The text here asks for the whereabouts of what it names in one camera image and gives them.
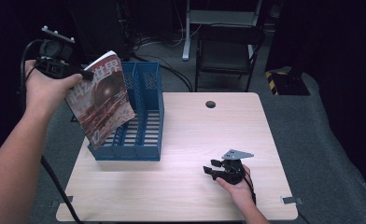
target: hand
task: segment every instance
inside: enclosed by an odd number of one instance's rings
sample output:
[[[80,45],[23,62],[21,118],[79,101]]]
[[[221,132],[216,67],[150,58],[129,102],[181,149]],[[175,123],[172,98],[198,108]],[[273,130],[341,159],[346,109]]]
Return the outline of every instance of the hand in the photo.
[[[250,169],[244,164],[243,166],[247,173],[245,178],[247,179],[247,181],[249,181],[250,184],[252,184],[249,178]],[[218,177],[216,181],[230,193],[232,200],[235,202],[235,204],[241,211],[247,209],[248,206],[256,206],[253,202],[250,188],[244,179],[236,185],[232,185],[220,177]]]
[[[25,74],[35,66],[35,61],[25,62]],[[53,79],[34,69],[26,81],[26,111],[51,118],[60,106],[67,91],[82,79],[74,74],[63,79]]]

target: black device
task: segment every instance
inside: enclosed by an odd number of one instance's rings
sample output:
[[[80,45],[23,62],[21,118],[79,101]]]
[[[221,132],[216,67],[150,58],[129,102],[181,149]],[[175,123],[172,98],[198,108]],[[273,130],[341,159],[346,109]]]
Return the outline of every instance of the black device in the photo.
[[[244,179],[246,183],[249,185],[250,191],[252,193],[253,202],[256,203],[256,194],[253,189],[253,182],[251,181],[250,176],[249,176],[250,183],[245,178],[246,171],[241,162],[241,159],[253,156],[254,155],[252,153],[230,149],[222,157],[224,161],[217,161],[217,160],[210,161],[213,166],[223,167],[224,171],[213,170],[210,167],[204,166],[204,172],[207,175],[212,175],[213,180],[216,180],[216,178],[221,177],[232,185],[236,185]]]
[[[73,54],[71,44],[74,44],[75,40],[59,35],[56,31],[52,32],[47,26],[44,26],[41,30],[54,37],[54,39],[45,39],[41,44],[39,57],[36,58],[36,69],[44,75],[56,79],[80,73],[83,79],[92,81],[93,72],[69,64]]]

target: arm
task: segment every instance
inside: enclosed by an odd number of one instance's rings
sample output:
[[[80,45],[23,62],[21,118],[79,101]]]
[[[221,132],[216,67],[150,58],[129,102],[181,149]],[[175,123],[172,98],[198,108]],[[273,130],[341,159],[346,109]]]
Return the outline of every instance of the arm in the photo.
[[[33,66],[33,61],[26,62],[25,72]],[[0,147],[0,223],[28,221],[49,122],[67,90],[81,79],[73,75],[56,80],[36,69],[28,78],[26,111]]]
[[[249,168],[245,165],[244,168],[245,171],[250,174]],[[244,180],[236,185],[231,185],[220,177],[218,177],[216,181],[230,193],[232,200],[244,216],[246,224],[269,223],[254,204],[249,186]]]

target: blue file organizer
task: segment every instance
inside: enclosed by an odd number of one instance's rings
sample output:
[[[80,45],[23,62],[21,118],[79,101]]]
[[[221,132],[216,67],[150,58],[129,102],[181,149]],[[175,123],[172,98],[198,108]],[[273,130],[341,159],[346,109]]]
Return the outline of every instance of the blue file organizer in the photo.
[[[164,115],[159,64],[121,64],[135,117],[119,126],[97,149],[88,148],[98,161],[159,161]]]

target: book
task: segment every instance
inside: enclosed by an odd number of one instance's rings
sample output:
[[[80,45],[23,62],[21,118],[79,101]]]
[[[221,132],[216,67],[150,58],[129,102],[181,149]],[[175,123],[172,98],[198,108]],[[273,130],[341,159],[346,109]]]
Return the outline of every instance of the book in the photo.
[[[94,148],[101,146],[121,124],[134,118],[121,60],[109,51],[84,70],[93,80],[82,80],[65,100]]]

